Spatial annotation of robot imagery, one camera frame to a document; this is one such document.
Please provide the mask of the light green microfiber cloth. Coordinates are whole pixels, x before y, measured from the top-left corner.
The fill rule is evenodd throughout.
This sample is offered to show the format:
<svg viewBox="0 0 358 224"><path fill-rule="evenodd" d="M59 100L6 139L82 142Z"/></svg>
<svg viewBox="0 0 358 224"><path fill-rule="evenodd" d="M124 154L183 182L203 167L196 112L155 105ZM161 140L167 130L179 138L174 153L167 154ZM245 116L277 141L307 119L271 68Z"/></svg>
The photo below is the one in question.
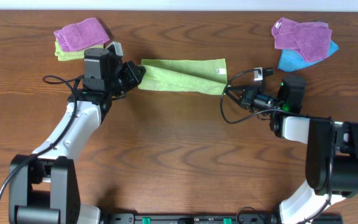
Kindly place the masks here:
<svg viewBox="0 0 358 224"><path fill-rule="evenodd" d="M146 73L139 89L220 95L227 83L224 58L214 60L143 59Z"/></svg>

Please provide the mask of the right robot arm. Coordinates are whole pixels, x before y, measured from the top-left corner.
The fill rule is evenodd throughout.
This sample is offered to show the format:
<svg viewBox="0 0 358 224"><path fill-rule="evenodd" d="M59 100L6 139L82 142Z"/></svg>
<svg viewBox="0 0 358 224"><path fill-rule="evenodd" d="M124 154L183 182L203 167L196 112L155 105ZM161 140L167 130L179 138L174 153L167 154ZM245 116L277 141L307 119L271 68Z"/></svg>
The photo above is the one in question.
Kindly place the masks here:
<svg viewBox="0 0 358 224"><path fill-rule="evenodd" d="M306 144L306 179L276 211L238 215L239 223L342 223L325 210L358 194L358 123L301 114L302 77L284 77L277 96L264 94L263 85L227 83L222 95L251 116L268 116L277 137Z"/></svg>

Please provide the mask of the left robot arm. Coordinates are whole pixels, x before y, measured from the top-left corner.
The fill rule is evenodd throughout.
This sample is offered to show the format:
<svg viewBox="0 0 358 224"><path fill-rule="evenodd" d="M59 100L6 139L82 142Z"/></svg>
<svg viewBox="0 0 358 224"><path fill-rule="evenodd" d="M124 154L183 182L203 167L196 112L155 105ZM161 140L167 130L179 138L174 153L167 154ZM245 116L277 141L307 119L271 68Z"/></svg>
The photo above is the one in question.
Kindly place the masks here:
<svg viewBox="0 0 358 224"><path fill-rule="evenodd" d="M67 110L51 135L30 155L16 155L2 187L9 190L10 223L102 223L98 207L80 200L75 161L112 102L137 87L145 68L123 62L119 42L84 51L85 72L66 84Z"/></svg>

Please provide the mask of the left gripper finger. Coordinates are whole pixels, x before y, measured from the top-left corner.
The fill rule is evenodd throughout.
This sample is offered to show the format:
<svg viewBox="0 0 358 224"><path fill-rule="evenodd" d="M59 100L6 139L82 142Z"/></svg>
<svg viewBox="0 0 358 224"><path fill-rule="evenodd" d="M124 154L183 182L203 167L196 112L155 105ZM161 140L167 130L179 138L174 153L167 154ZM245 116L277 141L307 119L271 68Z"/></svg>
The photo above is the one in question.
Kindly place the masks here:
<svg viewBox="0 0 358 224"><path fill-rule="evenodd" d="M132 71L135 75L144 75L146 72L145 67L132 63Z"/></svg>
<svg viewBox="0 0 358 224"><path fill-rule="evenodd" d="M143 74L134 75L133 86L138 87L142 83L143 77L144 77Z"/></svg>

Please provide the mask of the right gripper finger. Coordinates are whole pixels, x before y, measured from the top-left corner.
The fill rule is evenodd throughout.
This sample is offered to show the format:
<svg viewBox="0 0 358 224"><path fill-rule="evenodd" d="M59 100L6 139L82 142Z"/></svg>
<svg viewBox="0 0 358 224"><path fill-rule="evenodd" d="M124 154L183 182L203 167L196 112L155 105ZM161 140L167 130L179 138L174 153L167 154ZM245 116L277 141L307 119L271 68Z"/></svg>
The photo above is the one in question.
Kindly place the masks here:
<svg viewBox="0 0 358 224"><path fill-rule="evenodd" d="M244 89L245 89L245 86L243 86L243 85L240 85L240 86L227 85L224 89L224 93L226 95L228 95L230 91L243 91Z"/></svg>
<svg viewBox="0 0 358 224"><path fill-rule="evenodd" d="M224 93L226 96L228 96L235 104L237 104L239 107L243 107L242 104L242 96L238 96L236 94L232 94L230 91Z"/></svg>

